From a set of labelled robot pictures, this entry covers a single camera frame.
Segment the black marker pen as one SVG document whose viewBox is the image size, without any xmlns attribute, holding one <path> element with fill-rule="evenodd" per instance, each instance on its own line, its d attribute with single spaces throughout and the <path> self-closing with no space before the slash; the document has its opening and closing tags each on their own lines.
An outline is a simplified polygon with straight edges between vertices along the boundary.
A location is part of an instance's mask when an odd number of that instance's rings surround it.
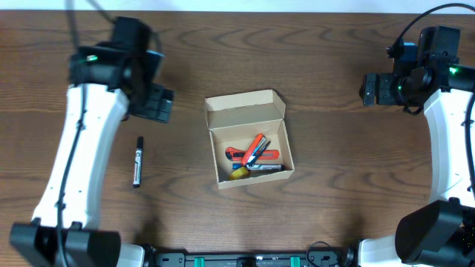
<svg viewBox="0 0 475 267">
<path fill-rule="evenodd" d="M 139 188 L 142 182 L 143 146 L 144 146 L 144 138 L 142 136 L 139 136 L 137 138 L 137 147 L 135 150 L 135 158 L 134 158 L 134 180 L 133 180 L 134 188 Z"/>
</svg>

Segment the red utility knife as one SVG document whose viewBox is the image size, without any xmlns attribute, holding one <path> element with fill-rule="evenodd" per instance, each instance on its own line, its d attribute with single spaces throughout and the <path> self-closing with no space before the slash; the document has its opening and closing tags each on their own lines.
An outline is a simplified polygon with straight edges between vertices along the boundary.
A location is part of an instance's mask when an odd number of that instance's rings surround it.
<svg viewBox="0 0 475 267">
<path fill-rule="evenodd" d="M 235 161 L 235 162 L 240 162 L 242 160 L 242 158 L 244 157 L 245 153 L 246 153 L 245 151 L 238 150 L 238 149 L 233 148 L 233 147 L 228 147 L 225 150 L 226 158 L 231 160 L 231 161 Z M 267 150 L 260 156 L 260 159 L 262 159 L 262 160 L 273 160 L 273 159 L 278 159 L 279 156 L 280 156 L 279 151 L 277 151 L 277 150 Z"/>
</svg>

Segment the cardboard box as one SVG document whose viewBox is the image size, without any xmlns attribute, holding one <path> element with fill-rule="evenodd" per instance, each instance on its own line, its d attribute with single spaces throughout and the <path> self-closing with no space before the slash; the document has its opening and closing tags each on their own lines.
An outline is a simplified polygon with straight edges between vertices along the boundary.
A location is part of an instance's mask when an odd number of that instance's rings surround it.
<svg viewBox="0 0 475 267">
<path fill-rule="evenodd" d="M 219 189 L 291 177 L 295 166 L 284 121 L 285 110 L 285 103 L 272 89 L 205 99 L 206 124 Z M 233 147 L 246 152 L 258 134 L 263 134 L 270 141 L 266 150 L 277 150 L 280 156 L 273 160 L 259 157 L 255 164 L 282 164 L 285 170 L 249 171 L 245 179 L 229 180 L 230 173 L 243 165 L 241 161 L 227 159 L 225 150 Z"/>
</svg>

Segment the yellow clear tape roll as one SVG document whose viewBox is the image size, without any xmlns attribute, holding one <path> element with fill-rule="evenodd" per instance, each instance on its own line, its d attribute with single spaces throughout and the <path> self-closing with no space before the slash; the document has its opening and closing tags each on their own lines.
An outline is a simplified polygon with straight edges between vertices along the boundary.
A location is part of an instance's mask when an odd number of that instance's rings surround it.
<svg viewBox="0 0 475 267">
<path fill-rule="evenodd" d="M 229 180 L 245 179 L 249 176 L 249 174 L 249 170 L 243 166 L 233 170 L 233 172 L 229 175 Z"/>
</svg>

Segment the red and white pliers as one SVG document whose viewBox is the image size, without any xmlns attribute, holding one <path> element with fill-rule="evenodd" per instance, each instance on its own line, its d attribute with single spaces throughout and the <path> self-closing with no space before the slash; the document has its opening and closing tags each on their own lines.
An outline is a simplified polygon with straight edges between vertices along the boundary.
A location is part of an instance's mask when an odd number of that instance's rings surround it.
<svg viewBox="0 0 475 267">
<path fill-rule="evenodd" d="M 241 165 L 254 165 L 259 157 L 266 151 L 269 145 L 270 141 L 263 134 L 258 134 L 253 143 L 249 146 L 248 150 L 245 152 L 241 160 Z"/>
</svg>

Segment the blue marker pen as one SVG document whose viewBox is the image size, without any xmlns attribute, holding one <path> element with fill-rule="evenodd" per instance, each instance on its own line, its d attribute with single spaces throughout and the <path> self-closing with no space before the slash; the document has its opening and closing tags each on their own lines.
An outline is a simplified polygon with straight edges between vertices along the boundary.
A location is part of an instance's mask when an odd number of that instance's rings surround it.
<svg viewBox="0 0 475 267">
<path fill-rule="evenodd" d="M 245 165 L 249 171 L 284 171 L 285 166 L 282 164 L 254 164 Z"/>
</svg>

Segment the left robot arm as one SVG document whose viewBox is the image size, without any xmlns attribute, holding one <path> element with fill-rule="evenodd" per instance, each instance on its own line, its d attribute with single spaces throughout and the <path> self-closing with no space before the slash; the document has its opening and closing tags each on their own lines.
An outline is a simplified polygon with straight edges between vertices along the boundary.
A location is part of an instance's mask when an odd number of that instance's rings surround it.
<svg viewBox="0 0 475 267">
<path fill-rule="evenodd" d="M 98 44 L 71 57 L 64 128 L 45 192 L 11 245 L 33 266 L 153 266 L 150 245 L 99 229 L 103 180 L 120 123 L 166 123 L 172 91 L 153 79 L 163 55 L 143 46 Z"/>
</svg>

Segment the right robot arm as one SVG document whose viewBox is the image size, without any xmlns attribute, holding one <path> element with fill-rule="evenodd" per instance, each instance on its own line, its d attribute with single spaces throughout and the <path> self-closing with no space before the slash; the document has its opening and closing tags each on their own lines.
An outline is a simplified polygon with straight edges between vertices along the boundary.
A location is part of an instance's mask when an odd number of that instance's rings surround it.
<svg viewBox="0 0 475 267">
<path fill-rule="evenodd" d="M 389 82 L 370 74 L 370 100 L 388 92 L 398 105 L 418 107 L 430 131 L 429 203 L 403 217 L 395 234 L 362 240 L 355 266 L 474 265 L 474 69 L 446 62 L 421 65 Z"/>
</svg>

